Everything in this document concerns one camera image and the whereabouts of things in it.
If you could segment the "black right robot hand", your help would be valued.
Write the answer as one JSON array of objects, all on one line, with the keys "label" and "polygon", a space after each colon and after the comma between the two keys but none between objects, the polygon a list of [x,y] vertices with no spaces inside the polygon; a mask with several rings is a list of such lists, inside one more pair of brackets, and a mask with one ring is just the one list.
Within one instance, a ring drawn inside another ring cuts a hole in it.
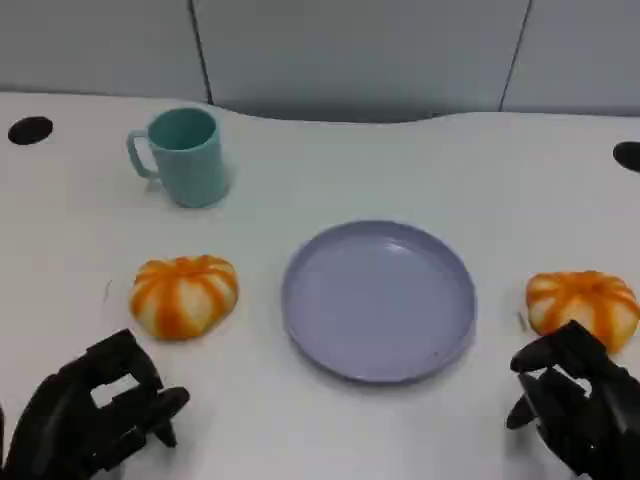
[{"label": "black right robot hand", "polygon": [[577,321],[520,349],[510,369],[523,395],[509,430],[532,422],[545,445],[576,475],[639,477],[639,381],[612,361]]}]

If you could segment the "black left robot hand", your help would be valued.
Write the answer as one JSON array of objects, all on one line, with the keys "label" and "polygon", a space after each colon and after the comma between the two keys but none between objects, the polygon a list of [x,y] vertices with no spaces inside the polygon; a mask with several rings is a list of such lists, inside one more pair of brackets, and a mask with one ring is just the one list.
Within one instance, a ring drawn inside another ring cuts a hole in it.
[{"label": "black left robot hand", "polygon": [[47,376],[3,447],[4,479],[90,479],[142,450],[154,435],[177,445],[173,418],[188,390],[163,385],[132,332],[120,330]]}]

